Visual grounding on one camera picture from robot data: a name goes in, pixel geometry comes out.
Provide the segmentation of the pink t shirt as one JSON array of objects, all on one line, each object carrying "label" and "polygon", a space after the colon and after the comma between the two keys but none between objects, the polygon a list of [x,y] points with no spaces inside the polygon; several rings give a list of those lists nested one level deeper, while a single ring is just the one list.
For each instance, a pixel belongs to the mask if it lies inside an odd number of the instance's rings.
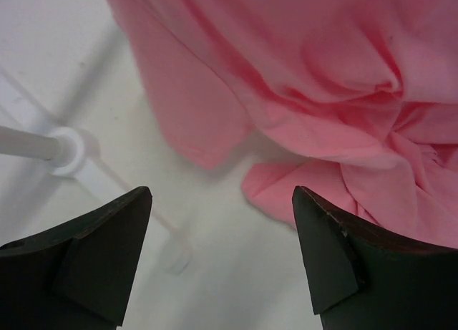
[{"label": "pink t shirt", "polygon": [[306,161],[242,189],[293,222],[304,185],[457,246],[457,0],[107,0],[164,138],[211,169],[252,132]]}]

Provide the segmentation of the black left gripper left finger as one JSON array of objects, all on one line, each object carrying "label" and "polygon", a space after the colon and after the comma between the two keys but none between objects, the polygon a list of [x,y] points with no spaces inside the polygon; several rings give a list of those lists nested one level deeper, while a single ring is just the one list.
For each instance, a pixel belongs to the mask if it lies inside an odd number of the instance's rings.
[{"label": "black left gripper left finger", "polygon": [[1,246],[2,329],[116,329],[152,208],[147,187]]}]

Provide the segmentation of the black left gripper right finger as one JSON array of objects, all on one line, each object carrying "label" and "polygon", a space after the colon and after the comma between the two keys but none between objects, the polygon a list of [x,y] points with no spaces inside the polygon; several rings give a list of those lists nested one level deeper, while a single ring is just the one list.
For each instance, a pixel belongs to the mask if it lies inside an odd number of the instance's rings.
[{"label": "black left gripper right finger", "polygon": [[298,186],[311,304],[324,329],[455,329],[457,250],[374,225]]}]

